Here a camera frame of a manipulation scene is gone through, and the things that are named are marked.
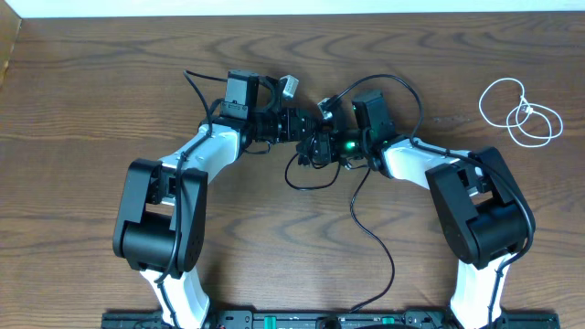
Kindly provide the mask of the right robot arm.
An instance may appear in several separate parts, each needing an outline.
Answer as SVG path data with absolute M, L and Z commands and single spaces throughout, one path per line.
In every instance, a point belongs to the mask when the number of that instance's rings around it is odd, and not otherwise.
M 299 139 L 307 165 L 349 166 L 364 160 L 369 171 L 427 189 L 445 240 L 458 258 L 450 301 L 463 328 L 494 328 L 509 267 L 534 241 L 536 223 L 503 156 L 494 147 L 457 151 L 402 134 L 383 93 L 371 90 L 352 100 L 356 127 L 346 124 L 338 95 L 320 102 L 322 116 L 298 115 L 288 127 Z

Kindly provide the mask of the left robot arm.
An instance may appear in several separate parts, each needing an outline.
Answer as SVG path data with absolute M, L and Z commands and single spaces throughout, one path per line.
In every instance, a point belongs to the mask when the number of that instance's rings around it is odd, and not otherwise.
M 308 113 L 283 106 L 298 80 L 232 70 L 224 97 L 202 103 L 197 134 L 156 161 L 138 158 L 128 167 L 112 249 L 148 280 L 174 328 L 202 328 L 211 301 L 196 264 L 205 237 L 207 188 L 253 142 L 296 142 L 310 132 Z

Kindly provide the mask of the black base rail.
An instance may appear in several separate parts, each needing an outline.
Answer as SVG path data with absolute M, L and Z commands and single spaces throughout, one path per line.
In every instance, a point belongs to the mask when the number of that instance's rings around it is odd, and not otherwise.
M 248 310 L 210 312 L 204 328 L 209 329 L 324 329 L 324 328 L 461 328 L 455 317 L 443 309 L 409 309 L 394 313 L 258 313 Z M 492 322 L 502 329 L 559 329 L 555 313 L 506 313 Z

